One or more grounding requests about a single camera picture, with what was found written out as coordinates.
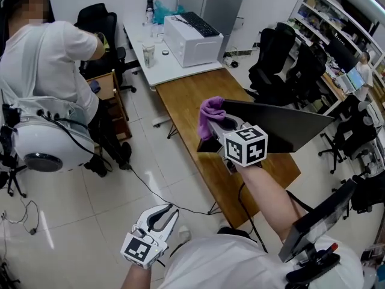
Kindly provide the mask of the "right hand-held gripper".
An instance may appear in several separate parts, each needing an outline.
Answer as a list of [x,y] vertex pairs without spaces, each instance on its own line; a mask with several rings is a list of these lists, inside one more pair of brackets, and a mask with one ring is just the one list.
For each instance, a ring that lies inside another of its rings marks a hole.
[[224,122],[209,121],[208,125],[213,138],[224,146],[224,158],[234,165],[248,167],[266,159],[268,134],[259,126],[231,114],[226,114]]

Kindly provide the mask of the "purple cloth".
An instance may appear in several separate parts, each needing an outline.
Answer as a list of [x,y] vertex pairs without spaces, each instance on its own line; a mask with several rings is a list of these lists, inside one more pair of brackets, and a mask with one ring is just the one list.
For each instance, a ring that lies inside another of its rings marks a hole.
[[198,120],[198,135],[201,140],[209,140],[212,137],[211,130],[209,128],[209,120],[223,121],[226,116],[226,111],[222,110],[222,104],[224,98],[215,96],[209,99],[205,99],[199,109]]

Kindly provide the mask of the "black computer monitor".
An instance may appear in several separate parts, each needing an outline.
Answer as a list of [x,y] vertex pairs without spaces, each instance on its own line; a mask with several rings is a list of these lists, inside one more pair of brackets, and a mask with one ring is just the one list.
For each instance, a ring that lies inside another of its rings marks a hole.
[[[322,114],[230,99],[224,99],[221,109],[265,131],[268,153],[296,152],[333,121]],[[212,136],[206,141],[200,139],[197,151],[218,152],[220,147],[224,146]]]

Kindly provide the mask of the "person's right forearm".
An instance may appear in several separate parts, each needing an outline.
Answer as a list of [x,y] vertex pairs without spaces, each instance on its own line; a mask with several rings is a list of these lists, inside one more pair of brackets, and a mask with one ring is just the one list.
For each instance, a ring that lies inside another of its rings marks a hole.
[[236,170],[258,205],[262,215],[281,241],[285,241],[292,225],[306,211],[292,200],[288,192],[263,168],[242,167]]

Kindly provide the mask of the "person's left forearm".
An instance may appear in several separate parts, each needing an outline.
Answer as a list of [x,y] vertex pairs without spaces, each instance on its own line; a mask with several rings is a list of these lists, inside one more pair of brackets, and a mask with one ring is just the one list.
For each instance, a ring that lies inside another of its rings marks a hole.
[[122,283],[121,289],[150,289],[152,269],[132,264]]

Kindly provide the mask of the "person's left white shoe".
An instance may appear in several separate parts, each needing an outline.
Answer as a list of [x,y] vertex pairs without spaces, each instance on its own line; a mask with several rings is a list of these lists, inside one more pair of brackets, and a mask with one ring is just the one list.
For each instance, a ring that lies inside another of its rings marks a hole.
[[185,225],[181,226],[178,231],[180,244],[187,243],[192,239],[192,234],[189,228]]

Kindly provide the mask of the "black office chair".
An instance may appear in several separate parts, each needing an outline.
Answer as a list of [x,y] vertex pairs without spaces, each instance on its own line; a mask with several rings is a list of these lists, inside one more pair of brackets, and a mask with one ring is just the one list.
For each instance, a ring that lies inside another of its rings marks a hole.
[[298,110],[306,106],[304,101],[313,103],[322,98],[317,81],[325,73],[325,61],[319,59],[313,48],[302,43],[294,66],[286,73],[286,85],[292,92],[294,107]]
[[326,133],[321,133],[330,145],[330,149],[318,152],[319,156],[325,153],[333,155],[333,168],[331,174],[336,171],[337,163],[343,163],[347,158],[353,160],[354,154],[364,144],[374,140],[377,136],[375,123],[378,117],[373,118],[369,112],[372,105],[369,102],[359,102],[356,110],[351,110],[348,119],[341,121],[337,126],[337,131],[331,139]]
[[291,88],[279,76],[295,43],[296,33],[285,23],[265,28],[259,42],[259,58],[249,69],[250,88],[246,90],[256,103],[287,106],[294,101]]
[[94,4],[79,12],[75,26],[95,35],[98,32],[103,33],[110,46],[110,51],[105,52],[102,58],[94,61],[81,61],[79,67],[81,75],[85,79],[91,79],[114,70],[119,86],[135,93],[137,90],[134,86],[123,86],[123,74],[129,69],[137,67],[138,63],[126,63],[126,49],[116,46],[117,15],[114,12],[108,12],[103,3]]
[[352,209],[358,214],[371,212],[372,206],[385,206],[385,170],[380,174],[363,179],[354,175],[352,180],[357,184],[351,198]]

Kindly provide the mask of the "person's black trousers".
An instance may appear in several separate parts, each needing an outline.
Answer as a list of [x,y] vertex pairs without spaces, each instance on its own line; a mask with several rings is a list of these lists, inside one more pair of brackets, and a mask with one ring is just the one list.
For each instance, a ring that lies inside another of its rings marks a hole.
[[[243,231],[243,230],[240,230],[240,229],[233,229],[231,227],[228,227],[228,226],[225,226],[225,227],[222,227],[220,228],[218,231],[217,231],[217,235],[218,234],[227,234],[227,235],[235,235],[235,236],[240,236],[240,237],[244,237],[244,238],[247,238],[247,239],[250,239],[251,240],[251,237],[250,235],[246,232],[246,231]],[[172,252],[171,254],[169,255],[169,257],[171,258],[173,256],[173,254],[179,249],[181,248],[184,244],[186,244],[187,242],[189,242],[190,239],[187,239],[186,241],[184,242],[181,242]]]

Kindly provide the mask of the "white table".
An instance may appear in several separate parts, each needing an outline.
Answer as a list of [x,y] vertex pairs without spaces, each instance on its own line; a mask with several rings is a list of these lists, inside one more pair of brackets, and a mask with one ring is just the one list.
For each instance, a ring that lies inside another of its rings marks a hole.
[[[138,17],[126,16],[123,19],[123,31],[126,35],[128,59],[130,62],[137,61],[140,65],[134,69],[132,73],[142,70],[152,90],[154,90],[157,85],[165,82],[221,69],[223,67],[220,62],[216,61],[209,64],[182,68],[171,52],[167,55],[163,54],[164,51],[169,50],[169,47],[163,41],[164,29],[162,25],[146,24]],[[155,46],[155,63],[150,68],[146,67],[144,63],[142,49],[142,45],[144,44]]]

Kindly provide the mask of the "white-legged wooden-top desk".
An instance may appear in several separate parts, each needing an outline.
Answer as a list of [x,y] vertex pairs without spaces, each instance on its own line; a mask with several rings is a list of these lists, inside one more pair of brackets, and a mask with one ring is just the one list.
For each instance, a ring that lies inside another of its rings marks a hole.
[[300,108],[299,110],[329,116],[331,115],[331,112],[335,110],[345,99],[345,95],[341,89],[335,86],[334,82],[327,73],[324,73],[323,76],[317,81],[317,85],[322,93],[322,98],[313,103],[304,101],[306,106],[304,108]]

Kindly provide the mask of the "silver fridge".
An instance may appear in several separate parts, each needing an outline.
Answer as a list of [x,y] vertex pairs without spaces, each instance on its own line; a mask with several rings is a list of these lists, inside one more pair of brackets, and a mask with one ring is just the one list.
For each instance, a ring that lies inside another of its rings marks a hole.
[[224,36],[218,60],[223,60],[242,0],[179,0],[185,11],[193,11]]

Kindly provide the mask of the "small wooden cabinet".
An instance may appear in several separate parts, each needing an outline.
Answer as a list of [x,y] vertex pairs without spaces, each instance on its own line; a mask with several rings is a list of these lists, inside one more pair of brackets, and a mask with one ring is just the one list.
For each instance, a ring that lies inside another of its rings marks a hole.
[[122,101],[115,71],[112,70],[110,73],[87,79],[89,85],[91,85],[92,81],[97,81],[100,87],[96,95],[103,100],[107,106],[117,138],[120,141],[130,139],[132,133],[128,124],[129,116]]

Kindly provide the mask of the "open laptop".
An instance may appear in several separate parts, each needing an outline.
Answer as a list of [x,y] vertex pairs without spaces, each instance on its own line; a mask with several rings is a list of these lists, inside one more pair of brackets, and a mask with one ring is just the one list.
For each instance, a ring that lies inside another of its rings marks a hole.
[[348,73],[337,77],[336,82],[345,93],[354,93],[365,84],[365,80],[355,67]]

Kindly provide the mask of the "white shelf unit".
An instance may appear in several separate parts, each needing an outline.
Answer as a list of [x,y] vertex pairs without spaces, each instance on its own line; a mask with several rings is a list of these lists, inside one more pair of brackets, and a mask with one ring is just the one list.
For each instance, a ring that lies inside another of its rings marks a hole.
[[373,37],[378,25],[363,14],[350,14],[337,0],[299,0],[289,19],[303,27],[310,40],[327,45],[338,38],[355,56],[371,53],[369,65],[375,81],[385,86],[385,45]]

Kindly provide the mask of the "black mount with red tip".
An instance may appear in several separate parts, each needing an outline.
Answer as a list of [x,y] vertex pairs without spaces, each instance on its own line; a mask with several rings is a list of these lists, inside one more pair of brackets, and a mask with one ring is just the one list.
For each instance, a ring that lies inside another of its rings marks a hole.
[[307,289],[309,284],[329,272],[340,262],[335,251],[339,245],[333,243],[327,249],[317,251],[314,244],[305,248],[307,260],[299,262],[300,268],[286,275],[285,289]]

